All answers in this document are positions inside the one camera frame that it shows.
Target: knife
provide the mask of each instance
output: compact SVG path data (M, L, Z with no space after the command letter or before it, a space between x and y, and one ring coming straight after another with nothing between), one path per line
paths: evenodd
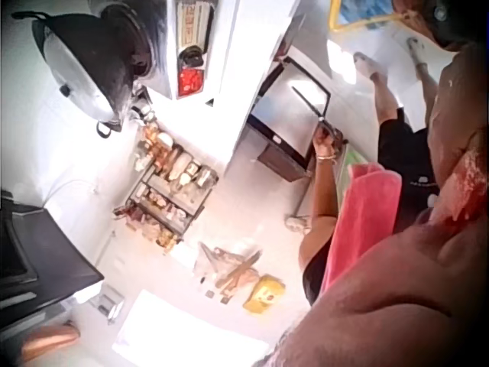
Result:
M301 98L305 102L305 104L307 104L307 106L309 107L309 109L311 111L313 111L313 113L316 116L318 116L319 123L322 126L324 126L324 128L326 129L326 131L335 139L335 142L333 143L333 148L335 149L336 153L337 154L341 153L342 145L345 144L348 141L343 141L342 134L339 132L339 130L337 130L336 128L333 128L326 121L326 119L321 114L321 112L319 112L319 110L311 102L309 102L307 100L307 98L301 92L299 92L299 90L297 90L297 88L295 86L292 87L292 90L295 92L295 94L297 94L299 96L299 98Z
M318 116L319 122L324 125L324 127L328 131L328 133L331 134L331 136L336 137L336 132L335 132L334 128L328 122L326 122L326 120L325 120L324 116L321 114L321 112L319 112L318 109L311 102L309 102L307 100L307 98L301 92L299 92L299 90L297 90L297 88L295 86L292 87L292 90L305 102L305 104L307 104L309 109L311 111L313 111L313 113L316 116Z

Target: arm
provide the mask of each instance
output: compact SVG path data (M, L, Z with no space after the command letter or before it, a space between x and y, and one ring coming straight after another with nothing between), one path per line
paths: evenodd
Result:
M316 174L313 190L313 222L320 216L338 217L338 199L333 173L335 150L332 147L333 137L327 135L323 128L318 128L313 138L316 150Z
M313 144L316 150L316 174L313 182L313 212L311 213L311 230L304 236L299 248L299 267L306 269L315 254L331 238L338 217L335 175L333 161L321 159L334 154L332 137L322 128L314 135Z
M320 216L338 217L338 199L336 197L333 161L318 160L313 189L313 222Z

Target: sunlight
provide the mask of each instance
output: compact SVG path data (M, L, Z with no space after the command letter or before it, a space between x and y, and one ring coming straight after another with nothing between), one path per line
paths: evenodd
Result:
M268 344L219 329L143 290L112 348L139 367L249 367Z
M343 51L335 42L328 40L329 66L333 71L341 74L343 80L348 84L356 84L357 70L353 55Z

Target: black handle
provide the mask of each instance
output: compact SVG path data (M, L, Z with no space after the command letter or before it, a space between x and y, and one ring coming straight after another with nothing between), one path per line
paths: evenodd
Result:
M104 132L101 132L100 131L100 128L99 128L100 124L102 124L106 128L108 128L108 133L107 134L105 134ZM110 136L111 133L112 133L112 130L106 124L104 124L103 122L97 122L97 134L99 134L99 137L100 138L107 139Z
M46 19L51 18L50 15L43 13L42 11L16 11L15 13L12 13L11 16L13 19L36 18L40 21L45 21Z

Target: black shorts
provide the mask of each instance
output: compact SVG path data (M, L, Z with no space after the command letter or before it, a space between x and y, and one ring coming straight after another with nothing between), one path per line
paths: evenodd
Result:
M413 132L405 122L403 109L398 109L397 119L381 125L378 162L403 178L395 228L399 232L428 207L431 194L439 194L429 157L428 129Z

